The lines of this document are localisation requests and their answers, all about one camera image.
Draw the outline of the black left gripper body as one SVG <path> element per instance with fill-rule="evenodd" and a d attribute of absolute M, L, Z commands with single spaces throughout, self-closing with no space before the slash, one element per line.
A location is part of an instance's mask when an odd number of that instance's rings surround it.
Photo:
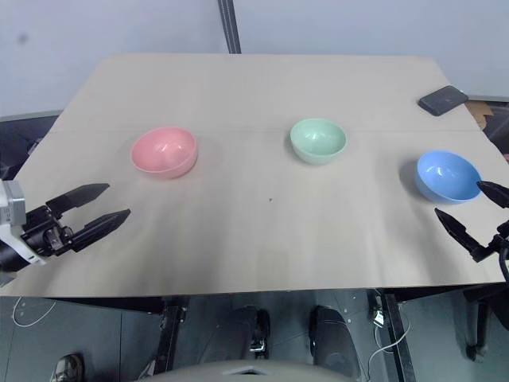
<path fill-rule="evenodd" d="M 60 224 L 65 209 L 57 205 L 43 205 L 26 214 L 21 238 L 39 256 L 49 258 L 60 256 L 67 251 L 75 251 L 74 232 Z"/>

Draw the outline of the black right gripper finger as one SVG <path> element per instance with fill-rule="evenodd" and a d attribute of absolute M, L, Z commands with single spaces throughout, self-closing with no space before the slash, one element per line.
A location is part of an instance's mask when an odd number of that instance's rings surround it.
<path fill-rule="evenodd" d="M 466 230 L 466 227 L 448 213 L 435 208 L 435 214 L 446 232 L 478 263 L 487 258 L 487 248 L 483 247 Z"/>
<path fill-rule="evenodd" d="M 478 181 L 480 191 L 500 208 L 509 207 L 509 188 L 492 181 Z"/>

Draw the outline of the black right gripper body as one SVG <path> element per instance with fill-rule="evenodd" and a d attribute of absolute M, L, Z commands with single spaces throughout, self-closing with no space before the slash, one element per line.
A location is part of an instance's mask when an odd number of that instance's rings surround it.
<path fill-rule="evenodd" d="M 491 255 L 493 253 L 500 253 L 504 248 L 507 248 L 508 234 L 509 227 L 508 222 L 506 221 L 497 227 L 496 234 L 493 236 L 492 240 L 486 247 L 487 254 Z"/>

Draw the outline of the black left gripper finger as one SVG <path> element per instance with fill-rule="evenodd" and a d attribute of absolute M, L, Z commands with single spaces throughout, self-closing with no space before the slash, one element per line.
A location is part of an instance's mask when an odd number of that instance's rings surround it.
<path fill-rule="evenodd" d="M 81 185 L 47 201 L 45 205 L 51 210 L 55 218 L 60 219 L 65 212 L 94 201 L 109 187 L 110 185 L 107 183 Z"/>
<path fill-rule="evenodd" d="M 120 227 L 129 215 L 130 210 L 125 209 L 108 213 L 86 224 L 83 229 L 73 235 L 72 250 L 74 252 L 81 251 L 101 240 Z"/>

